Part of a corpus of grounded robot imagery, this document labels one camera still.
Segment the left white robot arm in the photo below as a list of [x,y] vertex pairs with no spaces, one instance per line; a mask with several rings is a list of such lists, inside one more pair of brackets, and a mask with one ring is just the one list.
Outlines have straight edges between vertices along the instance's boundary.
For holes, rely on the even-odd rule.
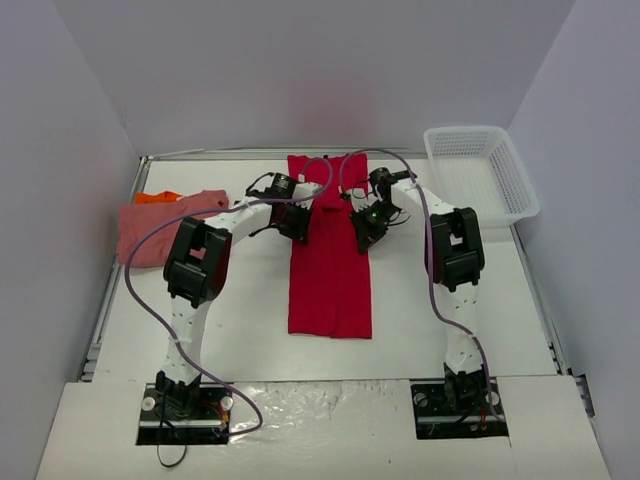
[[156,375],[156,389],[177,417],[189,418],[201,406],[203,373],[197,366],[206,318],[226,283],[232,247],[267,229],[306,242],[313,196],[320,189],[302,175],[277,173],[264,190],[246,189],[228,211],[181,221],[163,270],[171,297],[171,332]]

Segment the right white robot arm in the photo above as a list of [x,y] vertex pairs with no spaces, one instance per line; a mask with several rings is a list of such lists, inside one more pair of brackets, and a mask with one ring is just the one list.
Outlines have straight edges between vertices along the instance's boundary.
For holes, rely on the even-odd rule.
[[477,336],[477,297],[485,255],[476,212],[458,208],[421,185],[409,171],[374,170],[341,194],[358,252],[378,243],[396,217],[414,212],[425,222],[424,264],[436,318],[445,325],[443,398],[464,415],[481,409],[489,396],[487,361]]

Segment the red t-shirt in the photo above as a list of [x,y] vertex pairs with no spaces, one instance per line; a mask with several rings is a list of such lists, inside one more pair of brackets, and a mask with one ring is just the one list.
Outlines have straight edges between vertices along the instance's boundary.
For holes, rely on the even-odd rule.
[[367,156],[331,157],[334,177],[324,163],[309,165],[302,155],[287,157],[289,175],[329,188],[313,201],[309,239],[292,245],[289,275],[288,332],[334,339],[373,337],[370,262],[358,252],[349,200],[339,187],[351,188],[368,176]]

